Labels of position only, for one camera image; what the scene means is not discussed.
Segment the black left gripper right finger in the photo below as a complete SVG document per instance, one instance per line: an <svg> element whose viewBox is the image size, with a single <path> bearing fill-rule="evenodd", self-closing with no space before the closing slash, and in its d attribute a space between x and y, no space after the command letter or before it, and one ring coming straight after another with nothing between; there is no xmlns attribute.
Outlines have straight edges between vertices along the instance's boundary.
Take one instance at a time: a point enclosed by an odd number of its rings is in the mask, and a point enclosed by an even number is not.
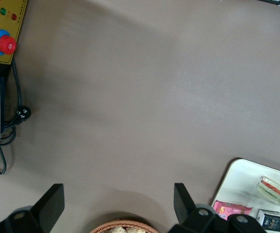
<svg viewBox="0 0 280 233"><path fill-rule="evenodd" d="M233 214L226 220L206 204L195 204L183 183L174 184L174 211L178 220L170 233L264 233L256 219Z"/></svg>

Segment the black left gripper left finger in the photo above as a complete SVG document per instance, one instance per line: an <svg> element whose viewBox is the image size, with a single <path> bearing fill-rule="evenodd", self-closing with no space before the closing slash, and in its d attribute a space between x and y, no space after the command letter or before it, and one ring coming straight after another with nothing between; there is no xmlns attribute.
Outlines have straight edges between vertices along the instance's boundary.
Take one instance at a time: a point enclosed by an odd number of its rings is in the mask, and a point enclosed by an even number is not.
<svg viewBox="0 0 280 233"><path fill-rule="evenodd" d="M49 233L64 209L64 185L55 183L33 206L16 209L1 221L0 233Z"/></svg>

